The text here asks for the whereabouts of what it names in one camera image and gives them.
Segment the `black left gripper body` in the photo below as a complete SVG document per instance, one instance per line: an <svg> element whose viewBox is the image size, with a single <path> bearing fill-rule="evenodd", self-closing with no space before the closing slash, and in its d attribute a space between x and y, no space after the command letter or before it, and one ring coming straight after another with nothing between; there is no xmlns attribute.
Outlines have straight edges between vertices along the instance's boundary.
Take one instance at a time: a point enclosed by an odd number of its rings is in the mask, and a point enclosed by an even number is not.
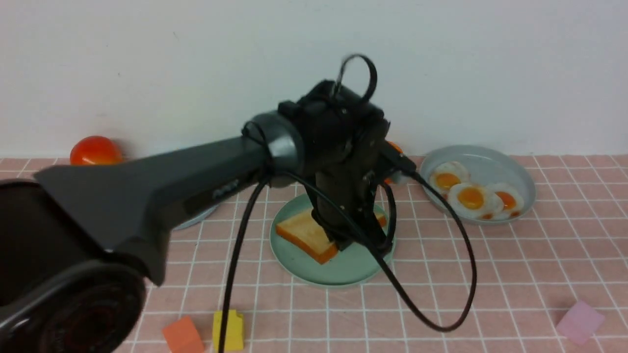
<svg viewBox="0 0 628 353"><path fill-rule="evenodd" d="M312 216L323 226L339 250L363 244L364 238L350 230L336 210L338 205L364 231L364 237L380 253L388 253L392 241L375 225L374 195L383 181L375 167L390 129L382 109L363 102L359 94L342 86L336 95L334 83L324 80L297 100L283 101L278 113L296 128L304 145L301 176L325 193L328 201L307 191Z"/></svg>

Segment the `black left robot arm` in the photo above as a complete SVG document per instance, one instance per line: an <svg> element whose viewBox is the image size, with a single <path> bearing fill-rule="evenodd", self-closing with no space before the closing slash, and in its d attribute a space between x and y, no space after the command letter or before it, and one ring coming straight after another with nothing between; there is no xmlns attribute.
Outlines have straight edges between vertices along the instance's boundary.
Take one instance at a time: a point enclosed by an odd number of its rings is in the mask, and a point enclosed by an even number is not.
<svg viewBox="0 0 628 353"><path fill-rule="evenodd" d="M162 285L171 231L254 184L315 182L363 223L390 122L320 82L239 136L114 165L47 167L1 183L1 351L112 353Z"/></svg>

